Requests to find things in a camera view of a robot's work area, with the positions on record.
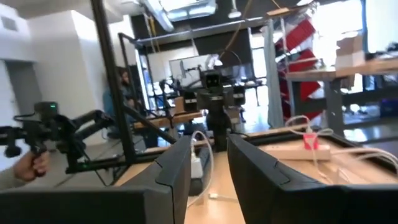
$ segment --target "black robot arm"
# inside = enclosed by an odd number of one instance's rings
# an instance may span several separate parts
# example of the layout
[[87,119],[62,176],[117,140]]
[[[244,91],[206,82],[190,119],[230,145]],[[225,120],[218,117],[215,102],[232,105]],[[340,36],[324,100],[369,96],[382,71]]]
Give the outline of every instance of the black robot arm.
[[[44,141],[57,141],[57,149],[67,155],[68,169],[72,170],[71,172],[79,165],[77,160],[85,155],[86,146],[83,140],[103,128],[114,125],[114,121],[100,110],[93,110],[75,119],[69,119],[58,114],[58,105],[54,102],[37,103],[35,114],[39,115],[39,121],[26,119],[28,116],[23,115],[14,117],[16,121],[22,123],[21,128],[0,127],[0,145],[7,146],[4,151],[5,156],[11,158],[21,154],[21,148],[16,145],[17,139],[23,139],[36,156],[47,150]],[[79,130],[91,121],[94,121],[94,124]]]

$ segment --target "cardboard box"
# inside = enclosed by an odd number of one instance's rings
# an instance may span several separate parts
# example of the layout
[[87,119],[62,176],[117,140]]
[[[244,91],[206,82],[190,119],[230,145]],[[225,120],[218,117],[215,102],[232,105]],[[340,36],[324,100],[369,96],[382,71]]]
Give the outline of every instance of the cardboard box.
[[241,114],[238,107],[228,108],[226,112],[231,119],[232,124],[238,124],[241,122]]
[[[347,37],[337,42],[336,70],[346,67],[355,67],[365,63],[362,35]],[[341,82],[341,87],[351,89],[354,86],[355,76],[350,76]]]
[[184,98],[182,96],[177,97],[174,99],[175,104],[175,113],[183,113],[184,110]]

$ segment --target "hand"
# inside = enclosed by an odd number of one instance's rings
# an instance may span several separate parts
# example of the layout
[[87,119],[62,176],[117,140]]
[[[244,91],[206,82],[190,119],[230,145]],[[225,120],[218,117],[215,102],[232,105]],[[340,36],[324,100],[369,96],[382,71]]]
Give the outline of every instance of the hand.
[[14,175],[17,179],[30,182],[36,179],[35,170],[39,173],[47,172],[49,169],[50,153],[43,152],[38,158],[28,152],[14,165]]
[[127,103],[129,104],[129,106],[134,107],[134,100],[129,100]]

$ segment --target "doorway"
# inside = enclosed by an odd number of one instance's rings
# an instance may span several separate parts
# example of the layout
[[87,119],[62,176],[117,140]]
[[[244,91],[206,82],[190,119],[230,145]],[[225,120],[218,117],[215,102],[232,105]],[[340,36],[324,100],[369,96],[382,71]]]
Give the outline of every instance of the doorway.
[[34,104],[42,101],[33,63],[6,61],[9,79],[20,114],[32,114]]

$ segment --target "red label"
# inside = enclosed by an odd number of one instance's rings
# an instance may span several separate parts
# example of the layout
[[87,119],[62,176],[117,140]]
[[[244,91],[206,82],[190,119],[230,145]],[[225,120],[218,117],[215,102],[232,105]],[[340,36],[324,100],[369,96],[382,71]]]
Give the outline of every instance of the red label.
[[317,150],[319,148],[318,135],[316,133],[304,134],[304,149],[306,150]]

